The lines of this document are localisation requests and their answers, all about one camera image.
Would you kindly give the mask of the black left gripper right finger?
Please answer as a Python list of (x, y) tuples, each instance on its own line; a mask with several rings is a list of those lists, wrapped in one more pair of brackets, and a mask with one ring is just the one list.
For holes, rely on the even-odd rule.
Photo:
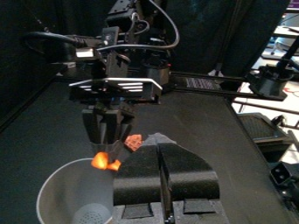
[(159, 162), (172, 203), (174, 224), (230, 224), (216, 172), (176, 143), (159, 145)]

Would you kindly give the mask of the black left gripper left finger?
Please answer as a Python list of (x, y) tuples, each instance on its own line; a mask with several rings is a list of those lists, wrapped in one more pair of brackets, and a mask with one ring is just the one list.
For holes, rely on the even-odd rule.
[(160, 147), (142, 146), (116, 172), (116, 224), (164, 224), (163, 174)]

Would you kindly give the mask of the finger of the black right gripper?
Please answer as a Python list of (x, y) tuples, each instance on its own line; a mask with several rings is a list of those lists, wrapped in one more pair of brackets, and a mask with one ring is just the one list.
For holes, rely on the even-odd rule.
[(82, 118), (88, 133), (88, 139), (94, 144), (100, 144), (100, 128), (99, 128), (99, 119), (98, 115), (92, 109), (84, 109), (82, 111)]
[(108, 161), (112, 162), (124, 148), (124, 141), (127, 140), (130, 131), (132, 129), (135, 116), (126, 111), (110, 110), (106, 114), (107, 120), (107, 141), (106, 153), (108, 154)]

